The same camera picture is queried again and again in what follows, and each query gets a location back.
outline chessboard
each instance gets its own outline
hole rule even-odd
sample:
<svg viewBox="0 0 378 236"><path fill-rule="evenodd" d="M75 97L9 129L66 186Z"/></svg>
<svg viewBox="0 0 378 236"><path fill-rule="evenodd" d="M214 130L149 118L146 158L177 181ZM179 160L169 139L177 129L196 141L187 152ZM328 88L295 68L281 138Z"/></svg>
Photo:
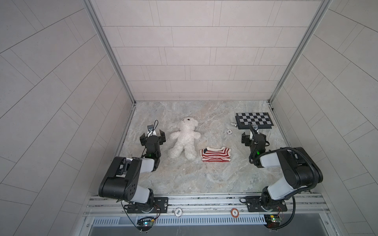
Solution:
<svg viewBox="0 0 378 236"><path fill-rule="evenodd" d="M240 130L249 130L248 124L258 125L259 129L271 129L272 119L267 112L236 113L236 123Z"/></svg>

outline teddy bear's arm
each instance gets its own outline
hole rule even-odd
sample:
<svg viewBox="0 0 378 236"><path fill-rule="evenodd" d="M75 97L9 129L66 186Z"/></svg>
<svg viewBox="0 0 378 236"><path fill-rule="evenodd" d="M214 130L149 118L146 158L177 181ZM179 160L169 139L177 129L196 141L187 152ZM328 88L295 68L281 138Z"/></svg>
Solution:
<svg viewBox="0 0 378 236"><path fill-rule="evenodd" d="M201 137L201 134L199 132L194 132L194 138L199 139Z"/></svg>
<svg viewBox="0 0 378 236"><path fill-rule="evenodd" d="M173 132L172 134L169 135L170 139L177 139L180 136L180 131Z"/></svg>

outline white teddy bear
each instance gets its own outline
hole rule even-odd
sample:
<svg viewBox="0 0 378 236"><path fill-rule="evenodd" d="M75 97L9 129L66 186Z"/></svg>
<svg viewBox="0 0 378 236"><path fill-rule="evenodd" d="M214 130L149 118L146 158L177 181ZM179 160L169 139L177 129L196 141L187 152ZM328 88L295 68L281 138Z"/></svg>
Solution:
<svg viewBox="0 0 378 236"><path fill-rule="evenodd" d="M201 134L195 132L194 129L198 126L198 121L192 117L186 117L180 121L178 128L180 131L170 134L171 139L177 139L175 146L168 151L171 158L178 157L183 149L185 150L185 157L188 160L195 159L197 153L194 148L194 139L199 139Z"/></svg>

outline tiled wall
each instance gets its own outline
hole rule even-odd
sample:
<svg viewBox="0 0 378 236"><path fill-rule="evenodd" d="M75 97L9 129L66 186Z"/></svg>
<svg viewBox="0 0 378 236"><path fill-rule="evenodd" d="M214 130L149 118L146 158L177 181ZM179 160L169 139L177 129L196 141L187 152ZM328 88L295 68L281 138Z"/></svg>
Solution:
<svg viewBox="0 0 378 236"><path fill-rule="evenodd" d="M80 0L0 3L0 235L69 235L131 102Z"/></svg>
<svg viewBox="0 0 378 236"><path fill-rule="evenodd" d="M92 3L136 100L265 100L320 1Z"/></svg>
<svg viewBox="0 0 378 236"><path fill-rule="evenodd" d="M344 235L378 235L378 1L334 0L273 107Z"/></svg>

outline red and white striped sweater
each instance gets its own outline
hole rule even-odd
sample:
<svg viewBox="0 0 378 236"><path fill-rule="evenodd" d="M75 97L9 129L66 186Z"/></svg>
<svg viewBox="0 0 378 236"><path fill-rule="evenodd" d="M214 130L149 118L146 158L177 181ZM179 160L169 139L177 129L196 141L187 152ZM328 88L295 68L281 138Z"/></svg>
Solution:
<svg viewBox="0 0 378 236"><path fill-rule="evenodd" d="M229 162L231 149L222 148L211 148L207 147L200 151L202 161L204 162Z"/></svg>

